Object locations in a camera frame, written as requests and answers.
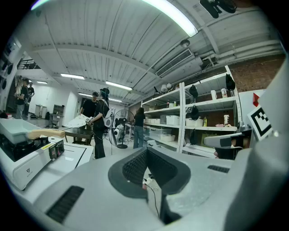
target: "man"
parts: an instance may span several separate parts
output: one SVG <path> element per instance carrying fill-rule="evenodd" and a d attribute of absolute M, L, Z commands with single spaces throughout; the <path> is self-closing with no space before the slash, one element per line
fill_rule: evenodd
<path fill-rule="evenodd" d="M 91 100 L 86 100 L 83 104 L 83 106 L 81 107 L 80 109 L 80 115 L 83 114 L 87 117 L 94 117 L 94 113 L 95 113 L 95 109 L 96 109 L 96 99 L 98 97 L 98 93 L 97 92 L 93 92 L 92 93 L 92 99 Z M 80 129 L 85 129 L 85 126 L 86 126 L 86 129 L 87 130 L 91 130 L 91 126 L 90 125 L 84 125 L 84 126 L 81 126 Z"/>
<path fill-rule="evenodd" d="M 24 111 L 23 111 L 23 114 L 25 117 L 28 117 L 29 105 L 30 105 L 32 97 L 35 95 L 34 88 L 32 87 L 32 84 L 33 83 L 30 81 L 29 82 L 30 87 L 28 88 L 28 102 L 25 104 Z"/>
<path fill-rule="evenodd" d="M 22 113 L 24 111 L 24 100 L 27 100 L 28 96 L 28 86 L 29 84 L 29 79 L 24 79 L 22 88 L 20 91 L 20 94 L 14 94 L 14 96 L 17 98 L 16 104 L 17 104 L 17 113 L 16 113 L 16 118 L 17 119 L 22 119 Z"/>

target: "vent slot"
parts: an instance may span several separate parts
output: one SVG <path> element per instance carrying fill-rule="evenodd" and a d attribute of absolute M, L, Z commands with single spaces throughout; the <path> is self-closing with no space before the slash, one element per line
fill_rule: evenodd
<path fill-rule="evenodd" d="M 210 165 L 208 167 L 208 169 L 214 170 L 214 171 L 220 171 L 223 173 L 228 173 L 229 172 L 229 168 L 225 168 L 225 167 L 221 167 L 221 166 L 216 166 L 216 165 Z"/>
<path fill-rule="evenodd" d="M 48 210 L 47 216 L 56 222 L 62 223 L 82 194 L 83 190 L 83 188 L 78 186 L 71 186 Z"/>
<path fill-rule="evenodd" d="M 177 64 L 183 62 L 188 57 L 191 57 L 193 54 L 189 49 L 183 51 L 181 54 L 173 58 L 171 61 L 169 61 L 167 64 L 165 64 L 161 69 L 159 69 L 156 72 L 157 76 L 161 76 L 162 74 L 166 73 L 168 70 L 176 66 Z"/>

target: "wire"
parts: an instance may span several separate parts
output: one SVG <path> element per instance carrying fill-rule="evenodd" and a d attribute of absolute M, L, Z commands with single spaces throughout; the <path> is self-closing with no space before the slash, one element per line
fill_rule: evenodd
<path fill-rule="evenodd" d="M 157 213 L 158 213 L 158 208 L 157 208 L 157 202 L 156 202 L 156 199 L 155 199 L 155 193 L 154 193 L 154 205 L 155 205 L 155 209 L 157 210 Z"/>

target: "floor fan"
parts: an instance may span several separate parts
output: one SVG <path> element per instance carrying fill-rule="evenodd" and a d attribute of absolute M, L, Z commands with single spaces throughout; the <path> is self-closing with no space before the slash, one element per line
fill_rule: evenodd
<path fill-rule="evenodd" d="M 127 145 L 123 144 L 126 134 L 126 124 L 130 123 L 133 119 L 134 115 L 126 109 L 122 109 L 115 114 L 115 122 L 117 120 L 117 124 L 115 123 L 115 127 L 117 128 L 119 125 L 122 125 L 123 127 L 122 130 L 120 130 L 120 132 L 122 133 L 122 141 L 120 144 L 117 145 L 118 148 L 127 148 Z"/>

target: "black shirt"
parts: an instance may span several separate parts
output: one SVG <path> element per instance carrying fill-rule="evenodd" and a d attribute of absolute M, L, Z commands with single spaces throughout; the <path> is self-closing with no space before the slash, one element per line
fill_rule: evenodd
<path fill-rule="evenodd" d="M 107 115 L 107 112 L 109 111 L 109 108 L 107 105 L 104 103 L 103 100 L 99 100 L 98 103 L 96 104 L 94 117 L 96 117 L 99 113 L 103 114 L 103 117 L 105 117 Z M 103 129 L 103 128 L 104 128 L 103 118 L 100 118 L 94 122 L 93 124 L 94 130 Z"/>
<path fill-rule="evenodd" d="M 30 94 L 30 96 L 28 98 L 28 102 L 31 101 L 31 96 L 32 96 L 33 93 L 34 93 L 34 88 L 33 87 L 28 88 L 28 94 Z"/>
<path fill-rule="evenodd" d="M 143 127 L 144 126 L 145 115 L 135 115 L 135 126 Z"/>
<path fill-rule="evenodd" d="M 20 95 L 22 95 L 22 94 L 24 95 L 24 98 L 23 99 L 17 98 L 17 102 L 16 102 L 17 105 L 23 105 L 24 104 L 24 99 L 28 95 L 27 87 L 22 87 L 21 88 Z"/>
<path fill-rule="evenodd" d="M 93 117 L 95 108 L 96 108 L 96 102 L 92 102 L 92 100 L 86 100 L 83 104 L 83 114 L 87 117 Z"/>

